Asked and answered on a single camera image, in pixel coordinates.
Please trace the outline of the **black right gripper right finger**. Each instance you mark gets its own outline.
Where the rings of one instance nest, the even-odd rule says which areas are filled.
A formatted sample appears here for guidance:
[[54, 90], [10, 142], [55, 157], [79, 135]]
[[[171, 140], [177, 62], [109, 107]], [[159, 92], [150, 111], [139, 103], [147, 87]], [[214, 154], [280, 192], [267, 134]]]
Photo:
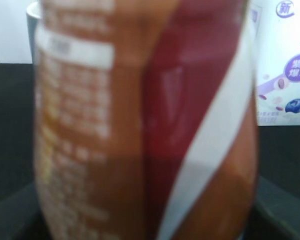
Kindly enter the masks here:
[[261, 176], [242, 239], [300, 240], [300, 199]]

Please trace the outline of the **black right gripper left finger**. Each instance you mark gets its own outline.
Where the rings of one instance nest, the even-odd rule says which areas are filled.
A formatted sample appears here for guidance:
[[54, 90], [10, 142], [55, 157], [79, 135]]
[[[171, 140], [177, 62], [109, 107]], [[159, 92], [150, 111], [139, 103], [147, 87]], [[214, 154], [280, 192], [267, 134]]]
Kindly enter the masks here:
[[35, 184], [0, 202], [0, 240], [50, 240]]

